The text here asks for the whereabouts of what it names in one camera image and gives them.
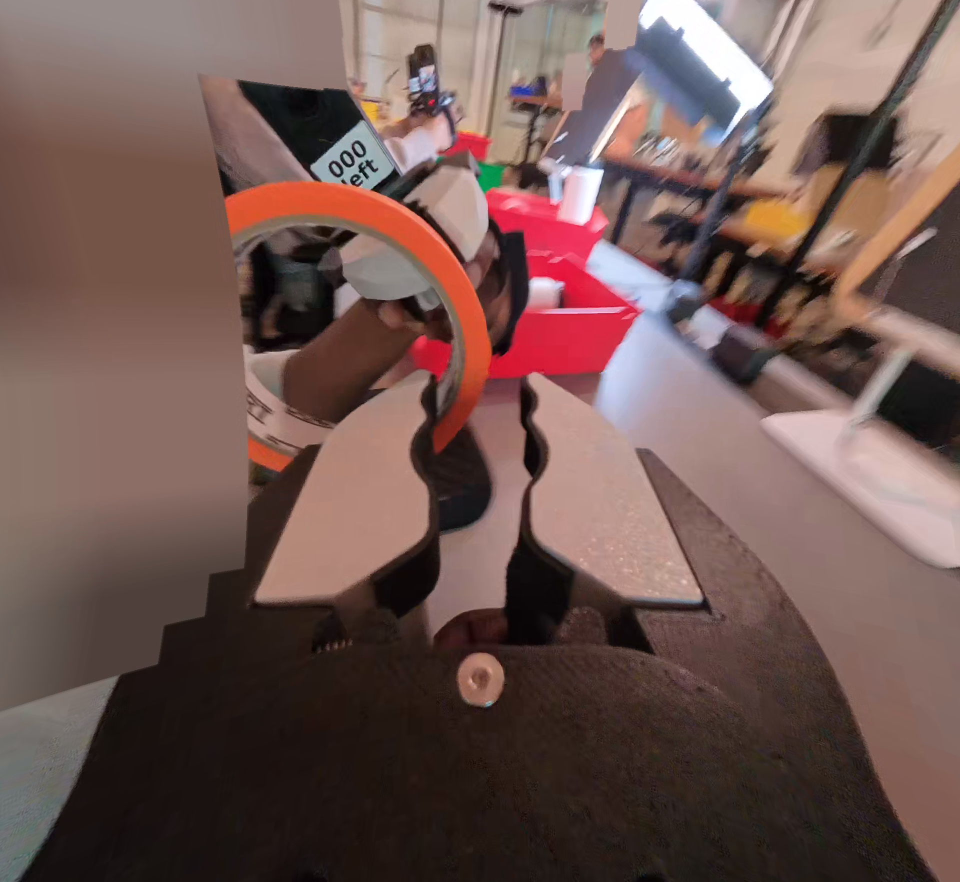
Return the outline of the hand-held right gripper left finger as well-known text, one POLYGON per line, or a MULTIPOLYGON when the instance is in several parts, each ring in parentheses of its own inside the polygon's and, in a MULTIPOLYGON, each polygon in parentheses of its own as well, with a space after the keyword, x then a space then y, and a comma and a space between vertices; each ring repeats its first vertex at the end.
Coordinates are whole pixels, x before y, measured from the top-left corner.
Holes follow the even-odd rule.
POLYGON ((264 608, 342 616, 419 609, 440 575, 426 479, 436 384, 414 372, 356 408, 318 450, 253 594, 264 608))

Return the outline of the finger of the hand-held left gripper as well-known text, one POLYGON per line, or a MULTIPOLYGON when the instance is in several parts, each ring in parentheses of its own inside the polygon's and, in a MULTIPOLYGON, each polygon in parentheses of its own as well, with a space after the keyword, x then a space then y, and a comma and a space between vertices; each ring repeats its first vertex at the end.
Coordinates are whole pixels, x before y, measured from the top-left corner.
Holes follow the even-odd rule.
POLYGON ((413 300, 429 313, 441 299, 420 269, 400 250, 368 235, 355 235, 341 248, 342 275, 362 298, 376 301, 413 300))
POLYGON ((474 260, 489 228, 486 194, 472 154, 441 156, 409 192, 409 205, 429 218, 460 260, 474 260))

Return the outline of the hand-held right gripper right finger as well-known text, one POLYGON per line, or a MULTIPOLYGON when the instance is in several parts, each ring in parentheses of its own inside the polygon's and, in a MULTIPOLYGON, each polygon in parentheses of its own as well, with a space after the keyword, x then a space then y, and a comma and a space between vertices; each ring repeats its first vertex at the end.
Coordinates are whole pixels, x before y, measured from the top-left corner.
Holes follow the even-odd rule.
POLYGON ((639 451, 542 374, 521 381, 519 401, 530 479, 507 568, 510 642, 545 644, 586 611, 613 644, 648 646, 639 612, 708 612, 639 451))

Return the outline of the orange masking tape roll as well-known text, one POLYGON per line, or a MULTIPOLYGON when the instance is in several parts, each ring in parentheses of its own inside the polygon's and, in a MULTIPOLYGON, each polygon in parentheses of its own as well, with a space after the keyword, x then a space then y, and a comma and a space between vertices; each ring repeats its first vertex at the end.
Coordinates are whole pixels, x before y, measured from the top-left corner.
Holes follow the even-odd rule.
POLYGON ((403 253, 431 284, 453 334, 433 446, 442 453, 466 426, 487 382, 493 349, 484 309, 454 252, 422 216, 390 197, 341 184, 285 182, 236 192, 224 200, 236 260, 250 242, 285 228, 342 228, 403 253))

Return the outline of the person's left forearm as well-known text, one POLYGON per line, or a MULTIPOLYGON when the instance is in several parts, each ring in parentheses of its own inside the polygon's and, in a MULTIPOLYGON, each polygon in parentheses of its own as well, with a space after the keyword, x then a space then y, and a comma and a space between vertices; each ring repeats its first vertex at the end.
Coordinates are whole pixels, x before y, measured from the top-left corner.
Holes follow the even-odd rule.
POLYGON ((419 337, 448 341, 443 313, 417 320, 399 302, 360 299, 285 362, 281 398, 299 413, 338 422, 401 364, 419 337))

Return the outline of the person's left hand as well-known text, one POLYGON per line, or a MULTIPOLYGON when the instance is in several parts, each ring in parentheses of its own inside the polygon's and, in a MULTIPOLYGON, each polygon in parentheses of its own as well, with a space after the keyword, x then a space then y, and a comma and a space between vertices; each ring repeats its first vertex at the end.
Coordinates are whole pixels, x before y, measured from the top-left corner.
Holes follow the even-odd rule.
MULTIPOLYGON (((464 264, 467 275, 477 282, 475 294, 486 320, 486 332, 493 356, 504 356, 512 348, 518 324, 530 293, 530 271, 524 233, 503 231, 493 221, 476 259, 464 264)), ((394 331, 450 344, 453 331, 443 307, 426 312, 413 299, 369 301, 378 319, 394 331)))

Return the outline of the white paper roll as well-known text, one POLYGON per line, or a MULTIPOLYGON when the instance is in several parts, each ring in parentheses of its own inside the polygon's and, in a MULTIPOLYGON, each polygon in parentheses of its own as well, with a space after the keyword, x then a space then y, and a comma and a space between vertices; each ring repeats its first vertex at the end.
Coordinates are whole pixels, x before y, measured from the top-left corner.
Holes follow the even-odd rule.
POLYGON ((594 216, 603 178, 603 165, 592 164, 567 168, 561 180, 558 221, 571 226, 586 225, 594 216))

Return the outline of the long wooden workbench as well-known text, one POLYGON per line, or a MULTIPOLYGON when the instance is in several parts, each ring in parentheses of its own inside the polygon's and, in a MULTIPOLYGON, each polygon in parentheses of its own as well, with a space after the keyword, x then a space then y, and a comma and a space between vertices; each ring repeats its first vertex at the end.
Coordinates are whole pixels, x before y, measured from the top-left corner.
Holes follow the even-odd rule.
MULTIPOLYGON (((616 247, 621 242, 640 192, 652 193, 655 197, 669 194, 708 203, 721 187, 722 178, 719 175, 643 161, 640 156, 615 147, 605 149, 601 159, 605 172, 611 174, 614 181, 625 181, 627 186, 608 239, 616 247)), ((722 218, 727 218, 755 202, 793 204, 798 200, 798 195, 786 189, 765 184, 755 177, 737 176, 727 190, 720 213, 722 218)))

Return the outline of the white flat stand base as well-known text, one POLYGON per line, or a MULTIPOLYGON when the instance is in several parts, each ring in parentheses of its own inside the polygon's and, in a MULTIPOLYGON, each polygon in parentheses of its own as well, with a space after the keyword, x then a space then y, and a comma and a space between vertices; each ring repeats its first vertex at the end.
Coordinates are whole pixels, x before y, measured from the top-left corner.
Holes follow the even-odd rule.
POLYGON ((771 414, 761 429, 918 561, 959 567, 959 476, 881 418, 882 401, 915 353, 890 350, 847 408, 771 414))

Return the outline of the large bright display screen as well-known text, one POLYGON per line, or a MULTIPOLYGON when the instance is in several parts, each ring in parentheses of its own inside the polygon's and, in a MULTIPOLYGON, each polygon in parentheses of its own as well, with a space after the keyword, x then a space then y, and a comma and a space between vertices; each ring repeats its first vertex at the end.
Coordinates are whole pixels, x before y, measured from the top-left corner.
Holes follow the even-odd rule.
POLYGON ((770 108, 772 80, 696 0, 645 0, 633 45, 644 88, 720 146, 770 108))

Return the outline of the yellow box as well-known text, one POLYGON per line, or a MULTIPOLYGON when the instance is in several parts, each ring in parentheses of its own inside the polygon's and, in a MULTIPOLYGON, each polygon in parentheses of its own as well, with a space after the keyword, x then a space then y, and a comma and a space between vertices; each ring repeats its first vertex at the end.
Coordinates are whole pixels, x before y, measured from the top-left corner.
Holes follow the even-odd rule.
POLYGON ((751 232, 790 239, 810 229, 812 216, 783 199, 758 199, 750 203, 743 216, 751 232))

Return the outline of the wood-framed black panel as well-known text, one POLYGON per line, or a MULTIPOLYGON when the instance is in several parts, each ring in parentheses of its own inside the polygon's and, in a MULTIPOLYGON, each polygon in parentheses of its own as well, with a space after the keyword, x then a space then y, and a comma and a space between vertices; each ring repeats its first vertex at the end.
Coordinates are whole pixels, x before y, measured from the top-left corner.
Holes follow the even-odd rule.
POLYGON ((959 149, 864 243, 831 292, 845 324, 958 373, 959 149))

